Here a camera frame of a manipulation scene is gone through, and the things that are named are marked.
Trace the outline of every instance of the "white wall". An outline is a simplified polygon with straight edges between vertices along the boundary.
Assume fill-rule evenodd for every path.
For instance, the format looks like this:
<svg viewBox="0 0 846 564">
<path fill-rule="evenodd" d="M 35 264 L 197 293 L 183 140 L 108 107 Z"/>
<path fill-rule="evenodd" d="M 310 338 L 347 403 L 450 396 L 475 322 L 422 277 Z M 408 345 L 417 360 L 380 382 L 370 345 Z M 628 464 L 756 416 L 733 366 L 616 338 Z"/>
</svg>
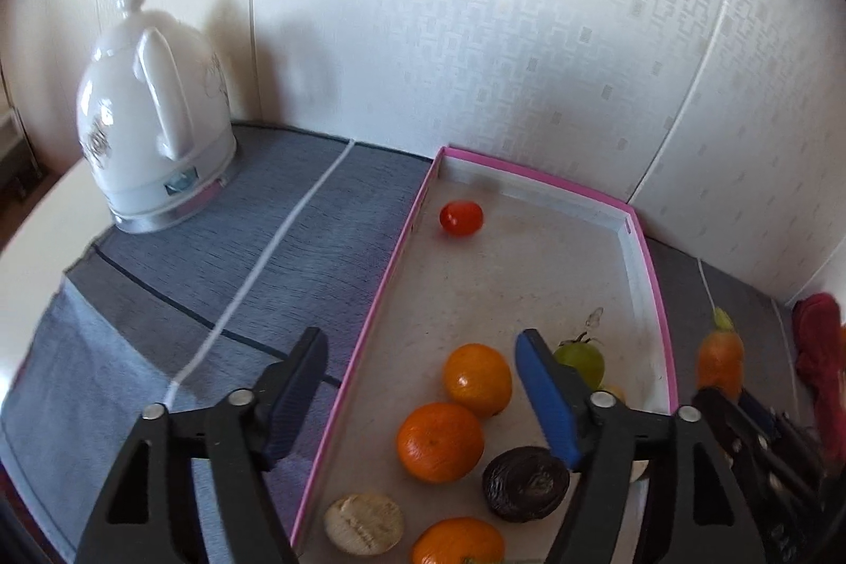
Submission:
<svg viewBox="0 0 846 564">
<path fill-rule="evenodd" d="M 0 0 L 12 99 L 61 170 L 113 2 Z M 454 143 L 633 198 L 654 236 L 779 298 L 846 235 L 844 0 L 148 5 L 210 34 L 236 117 Z"/>
<path fill-rule="evenodd" d="M 841 311 L 846 312 L 846 237 L 792 301 L 805 299 L 816 292 L 830 292 L 841 305 Z"/>
</svg>

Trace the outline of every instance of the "produce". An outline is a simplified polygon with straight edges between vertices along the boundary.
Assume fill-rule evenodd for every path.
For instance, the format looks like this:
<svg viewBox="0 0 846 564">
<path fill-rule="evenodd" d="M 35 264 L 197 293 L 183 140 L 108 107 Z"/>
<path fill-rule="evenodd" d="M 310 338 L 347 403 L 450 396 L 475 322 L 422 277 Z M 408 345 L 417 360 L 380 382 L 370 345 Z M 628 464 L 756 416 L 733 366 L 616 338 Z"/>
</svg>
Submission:
<svg viewBox="0 0 846 564">
<path fill-rule="evenodd" d="M 605 357 L 586 335 L 561 343 L 553 356 L 559 364 L 575 368 L 591 390 L 598 390 L 605 375 Z"/>
<path fill-rule="evenodd" d="M 463 516 L 429 527 L 411 550 L 411 564 L 496 564 L 505 557 L 505 540 L 489 523 Z"/>
<path fill-rule="evenodd" d="M 465 237 L 481 230 L 485 224 L 485 214 L 481 206 L 473 201 L 457 199 L 441 209 L 441 227 L 450 235 Z"/>
<path fill-rule="evenodd" d="M 696 357 L 696 388 L 718 387 L 732 402 L 743 390 L 743 340 L 722 308 L 714 309 L 716 330 L 706 337 Z"/>
<path fill-rule="evenodd" d="M 400 461 L 426 483 L 463 478 L 479 463 L 484 450 L 479 419 L 451 402 L 433 402 L 414 410 L 397 433 Z"/>
<path fill-rule="evenodd" d="M 384 554 L 403 537 L 403 512 L 386 495 L 347 495 L 326 510 L 323 525 L 341 552 Z"/>
<path fill-rule="evenodd" d="M 495 416 L 509 405 L 511 385 L 508 362 L 487 345 L 459 347 L 443 366 L 447 394 L 480 419 Z"/>
<path fill-rule="evenodd" d="M 494 514 L 525 523 L 544 519 L 557 509 L 570 486 L 570 474 L 546 447 L 515 447 L 488 464 L 481 482 Z"/>
</svg>

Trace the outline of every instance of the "white tray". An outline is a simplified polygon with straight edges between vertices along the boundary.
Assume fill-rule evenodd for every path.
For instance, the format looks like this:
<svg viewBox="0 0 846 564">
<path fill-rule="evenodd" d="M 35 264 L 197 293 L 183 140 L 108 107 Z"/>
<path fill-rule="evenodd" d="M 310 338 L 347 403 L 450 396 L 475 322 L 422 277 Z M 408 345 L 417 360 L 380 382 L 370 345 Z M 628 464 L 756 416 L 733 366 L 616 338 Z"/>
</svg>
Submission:
<svg viewBox="0 0 846 564">
<path fill-rule="evenodd" d="M 485 226 L 467 238 L 447 236 L 440 209 L 456 198 L 479 202 Z M 338 394 L 293 529 L 305 564 L 359 561 L 323 533 L 323 512 L 337 498 L 381 492 L 405 515 L 403 540 L 372 561 L 409 561 L 430 525 L 477 516 L 498 527 L 509 559 L 543 559 L 568 499 L 547 519 L 510 524 L 492 516 L 481 473 L 515 446 L 545 445 L 513 368 L 515 337 L 537 328 L 550 347 L 578 335 L 596 307 L 595 335 L 607 383 L 629 406 L 671 412 L 677 406 L 667 323 L 635 212 L 599 192 L 479 154 L 442 150 L 423 183 L 376 294 Z M 441 367 L 464 343 L 496 347 L 512 364 L 513 399 L 484 422 L 485 454 L 467 477 L 425 485 L 397 458 L 394 439 L 409 412 L 447 400 Z M 568 496 L 574 492 L 571 486 Z M 614 561 L 631 561 L 646 496 L 632 486 Z"/>
</svg>

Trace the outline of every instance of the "mandarin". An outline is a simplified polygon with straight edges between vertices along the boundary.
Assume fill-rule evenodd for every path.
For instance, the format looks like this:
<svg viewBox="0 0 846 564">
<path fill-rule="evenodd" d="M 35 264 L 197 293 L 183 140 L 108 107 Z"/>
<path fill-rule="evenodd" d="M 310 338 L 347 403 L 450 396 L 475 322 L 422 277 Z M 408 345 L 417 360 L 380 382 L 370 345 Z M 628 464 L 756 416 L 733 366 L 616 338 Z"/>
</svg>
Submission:
<svg viewBox="0 0 846 564">
<path fill-rule="evenodd" d="M 479 419 L 450 402 L 415 409 L 397 433 L 399 460 L 411 475 L 426 483 L 463 478 L 479 463 L 484 450 Z"/>
<path fill-rule="evenodd" d="M 489 523 L 463 516 L 430 526 L 411 550 L 411 564 L 494 564 L 505 557 L 505 540 Z"/>
<path fill-rule="evenodd" d="M 443 386 L 453 402 L 480 419 L 502 412 L 511 401 L 511 369 L 502 354 L 487 345 L 459 347 L 443 365 Z"/>
</svg>

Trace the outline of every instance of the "beet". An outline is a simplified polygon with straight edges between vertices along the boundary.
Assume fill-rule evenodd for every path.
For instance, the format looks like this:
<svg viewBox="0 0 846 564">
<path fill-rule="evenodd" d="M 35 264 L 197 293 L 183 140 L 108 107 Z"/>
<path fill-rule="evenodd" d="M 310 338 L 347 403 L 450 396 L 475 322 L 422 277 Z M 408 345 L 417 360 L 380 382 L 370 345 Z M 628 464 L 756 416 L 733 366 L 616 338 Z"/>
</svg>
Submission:
<svg viewBox="0 0 846 564">
<path fill-rule="evenodd" d="M 488 508 L 511 523 L 549 516 L 569 487 L 567 467 L 546 447 L 515 447 L 503 452 L 482 474 Z"/>
</svg>

